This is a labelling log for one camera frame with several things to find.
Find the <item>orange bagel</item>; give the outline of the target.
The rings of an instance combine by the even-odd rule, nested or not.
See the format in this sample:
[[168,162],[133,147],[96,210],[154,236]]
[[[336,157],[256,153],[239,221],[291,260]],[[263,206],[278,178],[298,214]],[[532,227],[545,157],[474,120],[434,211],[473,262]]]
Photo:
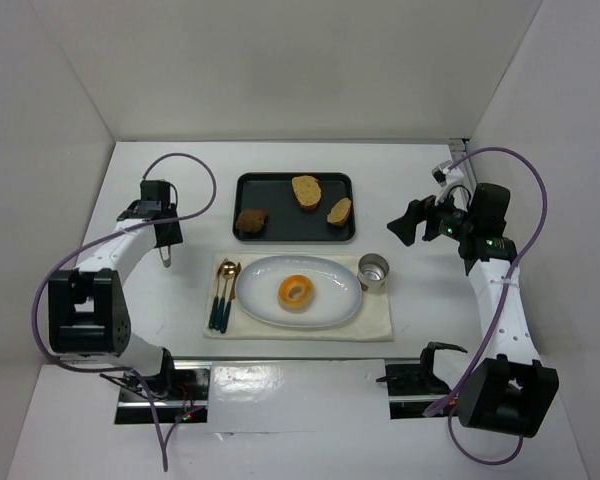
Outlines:
[[292,275],[282,281],[278,288],[279,305],[292,313],[304,311],[314,297],[314,285],[304,275]]

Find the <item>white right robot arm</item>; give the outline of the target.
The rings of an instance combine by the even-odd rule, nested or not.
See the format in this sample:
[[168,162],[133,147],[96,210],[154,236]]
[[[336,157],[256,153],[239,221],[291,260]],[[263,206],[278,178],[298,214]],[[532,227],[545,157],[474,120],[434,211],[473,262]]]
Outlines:
[[506,238],[508,189],[476,187],[466,209],[445,188],[409,203],[387,228],[406,246],[425,226],[424,240],[440,236],[458,244],[458,254],[475,294],[483,340],[475,357],[442,403],[455,404],[462,426],[523,438],[534,437],[559,387],[555,369],[542,365],[522,306],[518,251]]

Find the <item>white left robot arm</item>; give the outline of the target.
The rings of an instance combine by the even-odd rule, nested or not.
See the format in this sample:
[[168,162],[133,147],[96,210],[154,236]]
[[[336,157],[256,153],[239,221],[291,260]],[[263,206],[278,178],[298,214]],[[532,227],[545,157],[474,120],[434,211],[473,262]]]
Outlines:
[[146,254],[183,242],[174,191],[165,180],[143,180],[140,198],[117,217],[112,234],[74,269],[55,271],[47,283],[52,351],[106,356],[141,374],[158,397],[173,386],[173,357],[132,332],[123,286]]

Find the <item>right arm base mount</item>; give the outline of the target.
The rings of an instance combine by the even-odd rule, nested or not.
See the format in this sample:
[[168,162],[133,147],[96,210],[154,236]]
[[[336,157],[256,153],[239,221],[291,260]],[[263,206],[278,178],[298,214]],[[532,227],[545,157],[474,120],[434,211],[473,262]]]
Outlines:
[[467,350],[459,345],[429,342],[418,360],[385,362],[384,375],[375,382],[387,388],[392,420],[422,418],[430,403],[451,392],[456,382],[454,376],[443,378],[442,374],[434,372],[436,366],[442,366],[442,361],[436,361],[435,355],[444,350],[467,354]]

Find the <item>metal tongs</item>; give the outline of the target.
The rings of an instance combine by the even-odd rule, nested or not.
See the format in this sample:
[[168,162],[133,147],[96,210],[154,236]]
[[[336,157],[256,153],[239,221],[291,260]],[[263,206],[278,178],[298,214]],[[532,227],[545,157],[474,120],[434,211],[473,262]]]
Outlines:
[[163,246],[158,248],[160,260],[164,268],[170,268],[172,265],[171,246]]

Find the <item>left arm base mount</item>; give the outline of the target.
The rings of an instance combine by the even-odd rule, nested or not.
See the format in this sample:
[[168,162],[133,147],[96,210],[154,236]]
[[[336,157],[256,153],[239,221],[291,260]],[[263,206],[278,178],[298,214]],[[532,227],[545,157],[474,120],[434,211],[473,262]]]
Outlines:
[[[118,388],[114,423],[116,425],[151,424],[153,416],[148,395],[140,381],[130,373],[99,376]],[[161,424],[206,423],[211,364],[175,360],[170,353],[158,375],[145,377],[152,390],[157,419]]]

